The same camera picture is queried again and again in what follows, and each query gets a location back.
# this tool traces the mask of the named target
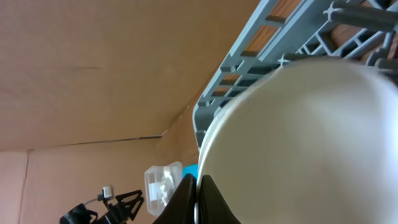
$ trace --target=beige panel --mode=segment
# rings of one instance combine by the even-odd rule
[[[144,172],[162,165],[155,153],[158,139],[85,144],[34,150],[29,156],[22,203],[21,224],[58,223],[71,208],[95,198],[112,184],[116,194],[141,189]],[[99,202],[88,206],[105,211]],[[140,209],[135,223],[152,223],[154,217]]]
[[[0,152],[0,223],[17,224],[27,151]]]
[[[0,2],[0,149],[163,133],[258,2]]]

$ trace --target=gray dish rack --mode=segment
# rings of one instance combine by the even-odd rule
[[[270,16],[278,0],[262,0],[193,109],[193,127],[199,149],[213,118],[230,99],[291,61],[321,56],[357,59],[382,44],[370,54],[366,65],[380,68],[395,80],[398,75],[397,49],[391,49],[391,46],[398,32],[398,1],[389,5],[387,0],[368,0],[371,7],[361,6],[363,1],[303,0],[288,18],[284,18]],[[361,29],[336,47],[328,33],[338,24]],[[278,27],[278,30],[258,54],[245,52],[263,25]],[[388,58],[391,50],[395,50],[395,54]],[[227,74],[239,75],[239,78],[233,82],[224,80]],[[219,87],[229,90],[222,95],[215,94]]]

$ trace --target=blue object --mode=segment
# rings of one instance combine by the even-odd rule
[[[182,169],[182,178],[187,174],[192,174],[196,179],[198,178],[198,164],[190,165]]]

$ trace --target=clear plastic container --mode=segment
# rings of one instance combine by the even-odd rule
[[[182,180],[182,165],[152,166],[144,173],[147,209],[158,217]]]

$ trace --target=plastic dish rack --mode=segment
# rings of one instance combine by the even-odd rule
[[[217,69],[193,109],[193,127],[200,149],[215,115],[227,102],[249,88],[258,79],[279,66],[308,57],[330,56],[358,59],[372,52],[366,65],[380,68],[391,79],[398,75],[397,49],[389,58],[394,35],[398,32],[398,1],[368,0],[371,7],[360,6],[363,0],[303,0],[288,18],[270,16],[278,0],[262,0],[244,26],[227,56]],[[352,38],[336,47],[329,33],[338,24],[360,27]],[[253,55],[245,48],[262,27],[278,27],[262,50]],[[224,79],[228,74],[237,80]],[[227,88],[220,94],[217,88]]]

